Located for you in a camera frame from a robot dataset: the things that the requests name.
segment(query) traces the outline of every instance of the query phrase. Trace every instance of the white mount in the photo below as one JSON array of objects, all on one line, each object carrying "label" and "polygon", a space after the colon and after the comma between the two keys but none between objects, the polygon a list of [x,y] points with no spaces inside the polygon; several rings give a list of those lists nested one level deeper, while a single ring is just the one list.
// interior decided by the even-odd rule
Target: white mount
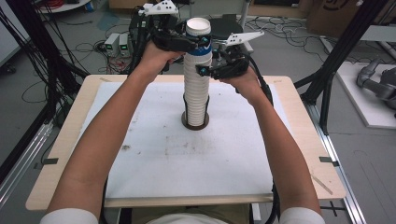
[{"label": "white mount", "polygon": [[139,10],[139,15],[163,15],[163,14],[177,14],[178,9],[171,0],[163,0],[157,5],[146,3],[143,5],[144,10]]},{"label": "white mount", "polygon": [[228,39],[224,42],[226,47],[232,45],[243,44],[248,42],[251,39],[257,38],[259,36],[264,35],[264,31],[260,32],[251,32],[251,33],[242,33],[242,34],[231,34]]}]

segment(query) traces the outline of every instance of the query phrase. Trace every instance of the concrete floor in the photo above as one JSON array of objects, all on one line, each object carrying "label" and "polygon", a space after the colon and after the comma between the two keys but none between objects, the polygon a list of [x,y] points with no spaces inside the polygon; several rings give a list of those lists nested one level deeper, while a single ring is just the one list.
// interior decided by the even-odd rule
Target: concrete floor
[{"label": "concrete floor", "polygon": [[[70,49],[85,49],[98,40],[106,39],[112,32],[125,32],[129,24],[129,15],[113,13],[106,7],[106,1],[100,7],[87,13],[82,9],[56,15],[58,21],[78,23],[91,21],[81,25],[67,25],[60,23],[60,29]],[[304,28],[294,31],[293,36],[309,36]],[[60,41],[53,37],[59,49],[64,49]],[[256,60],[262,75],[288,76],[293,81],[316,72],[327,56],[321,43],[310,38],[305,50],[317,54],[307,53],[303,48],[293,47],[284,38],[266,35],[252,40],[251,46],[255,49],[253,58]],[[95,52],[74,51],[80,62],[91,74],[103,74],[104,58]],[[379,55],[384,61],[395,63],[380,49],[374,49],[365,42],[359,43],[349,60],[359,58],[373,59]],[[23,52],[17,53],[12,64],[17,68],[16,74],[0,74],[0,162],[3,162],[8,153],[15,147],[30,126],[33,119],[41,110],[43,103],[25,103],[21,96],[32,84],[39,81],[34,69]],[[182,74],[182,65],[172,65],[167,74]],[[28,101],[44,99],[44,85],[33,86],[24,96]],[[396,130],[366,128],[354,105],[349,100],[345,90],[337,78],[333,81],[332,99],[329,113],[329,133],[340,158],[346,176],[357,197],[367,223],[394,223],[396,222]],[[28,211],[24,204],[39,175],[34,168],[39,162],[41,154],[55,138],[59,129],[55,129],[49,141],[42,147],[41,152],[30,169],[23,175],[6,204],[0,208],[0,223],[37,223],[44,212]],[[333,202],[335,206],[343,206],[341,202]],[[321,202],[323,206],[330,206],[330,202]],[[268,217],[271,204],[260,204],[262,220]],[[115,223],[117,211],[108,209],[106,215]],[[327,223],[348,223],[347,213],[337,211],[337,217],[332,211],[323,210]]]}]

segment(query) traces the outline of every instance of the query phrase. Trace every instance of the hand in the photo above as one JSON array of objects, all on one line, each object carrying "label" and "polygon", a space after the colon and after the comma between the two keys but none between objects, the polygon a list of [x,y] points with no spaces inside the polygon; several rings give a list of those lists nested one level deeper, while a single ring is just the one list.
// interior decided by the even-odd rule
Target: hand
[{"label": "hand", "polygon": [[173,63],[173,60],[183,53],[158,49],[152,41],[149,41],[136,69],[150,74],[150,81],[153,81],[166,63]]},{"label": "hand", "polygon": [[260,82],[251,67],[249,67],[246,73],[240,77],[222,78],[220,81],[231,84],[238,89],[239,93],[245,97],[250,104],[252,104],[254,99],[257,97],[263,97]]}]

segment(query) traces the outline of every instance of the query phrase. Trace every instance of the stacked cups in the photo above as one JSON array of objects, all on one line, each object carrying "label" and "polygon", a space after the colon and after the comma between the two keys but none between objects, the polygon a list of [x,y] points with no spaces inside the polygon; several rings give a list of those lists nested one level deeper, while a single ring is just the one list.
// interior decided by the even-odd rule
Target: stacked cups
[{"label": "stacked cups", "polygon": [[[187,21],[186,35],[198,36],[210,33],[210,22],[203,18],[192,18]],[[201,77],[195,65],[212,64],[212,47],[200,47],[184,56],[184,101],[186,111],[183,113],[183,124],[193,130],[203,129],[208,123],[206,108],[209,101],[209,79]]]}]

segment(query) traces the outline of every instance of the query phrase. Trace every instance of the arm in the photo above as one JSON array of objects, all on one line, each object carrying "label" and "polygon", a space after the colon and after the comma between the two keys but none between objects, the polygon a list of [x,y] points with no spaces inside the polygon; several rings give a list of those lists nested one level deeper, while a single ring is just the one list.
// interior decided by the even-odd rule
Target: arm
[{"label": "arm", "polygon": [[100,214],[103,187],[119,152],[134,111],[165,63],[180,53],[148,43],[141,63],[122,83],[79,139],[49,204],[47,213],[79,208]]},{"label": "arm", "polygon": [[256,112],[281,212],[291,207],[305,207],[320,214],[318,196],[303,154],[262,92],[253,69],[249,68],[241,77],[222,82],[236,87]]}]

